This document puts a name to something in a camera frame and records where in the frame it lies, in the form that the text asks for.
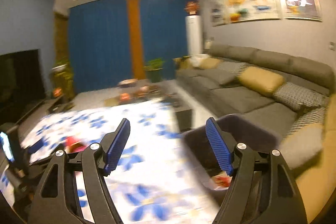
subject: sofa armrest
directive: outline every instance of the sofa armrest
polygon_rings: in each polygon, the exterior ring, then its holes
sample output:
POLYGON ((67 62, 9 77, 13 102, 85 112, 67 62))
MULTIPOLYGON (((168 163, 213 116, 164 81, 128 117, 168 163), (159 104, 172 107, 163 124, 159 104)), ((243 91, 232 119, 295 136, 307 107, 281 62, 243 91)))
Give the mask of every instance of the sofa armrest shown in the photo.
POLYGON ((325 131, 336 130, 336 94, 333 94, 329 98, 324 124, 325 131))
POLYGON ((297 179, 310 223, 326 205, 336 187, 336 130, 327 131, 319 162, 297 179))

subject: blue gripper pad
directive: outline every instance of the blue gripper pad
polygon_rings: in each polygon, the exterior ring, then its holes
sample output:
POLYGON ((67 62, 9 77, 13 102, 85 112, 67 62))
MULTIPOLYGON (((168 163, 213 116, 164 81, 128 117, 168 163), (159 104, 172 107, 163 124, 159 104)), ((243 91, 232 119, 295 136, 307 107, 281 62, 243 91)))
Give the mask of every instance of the blue gripper pad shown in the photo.
POLYGON ((223 141, 216 125, 210 118, 207 119, 205 123, 205 133, 216 156, 219 167, 230 176, 234 170, 231 164, 231 152, 223 141))
POLYGON ((110 148, 108 149, 107 164, 104 167, 104 171, 108 174, 117 168, 120 156, 125 148, 126 142, 128 140, 131 131, 131 125, 129 120, 125 119, 124 123, 121 125, 117 135, 114 138, 110 148))

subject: television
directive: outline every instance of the television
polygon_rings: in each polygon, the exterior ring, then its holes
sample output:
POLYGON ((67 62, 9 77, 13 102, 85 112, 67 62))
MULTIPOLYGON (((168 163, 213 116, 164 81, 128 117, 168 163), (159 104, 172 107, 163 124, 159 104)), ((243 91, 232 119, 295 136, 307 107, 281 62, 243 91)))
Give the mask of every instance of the television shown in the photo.
POLYGON ((0 55, 0 125, 20 123, 44 99, 39 50, 0 55))

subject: green plant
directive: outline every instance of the green plant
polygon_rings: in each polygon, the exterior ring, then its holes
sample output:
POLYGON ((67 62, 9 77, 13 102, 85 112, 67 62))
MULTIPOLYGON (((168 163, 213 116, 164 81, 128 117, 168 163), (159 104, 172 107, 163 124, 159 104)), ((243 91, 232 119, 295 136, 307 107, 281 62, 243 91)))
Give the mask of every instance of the green plant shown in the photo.
POLYGON ((67 58, 62 58, 55 62, 55 67, 66 65, 65 69, 62 72, 55 73, 53 77, 54 85, 61 86, 63 92, 66 94, 69 100, 72 100, 75 97, 74 90, 73 90, 73 78, 74 73, 70 66, 70 61, 67 58))
POLYGON ((147 66, 144 67, 145 70, 156 70, 162 69, 164 61, 162 58, 156 58, 148 61, 147 66))

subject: blue curtain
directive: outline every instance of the blue curtain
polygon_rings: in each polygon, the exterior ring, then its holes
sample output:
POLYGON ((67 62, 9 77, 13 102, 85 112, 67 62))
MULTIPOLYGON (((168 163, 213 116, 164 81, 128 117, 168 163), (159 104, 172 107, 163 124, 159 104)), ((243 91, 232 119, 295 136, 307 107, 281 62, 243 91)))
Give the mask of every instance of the blue curtain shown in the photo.
POLYGON ((140 0, 144 60, 161 57, 166 79, 174 78, 172 58, 188 54, 184 10, 188 1, 196 0, 140 0))
POLYGON ((132 78, 126 0, 97 0, 71 8, 70 63, 77 92, 132 78))

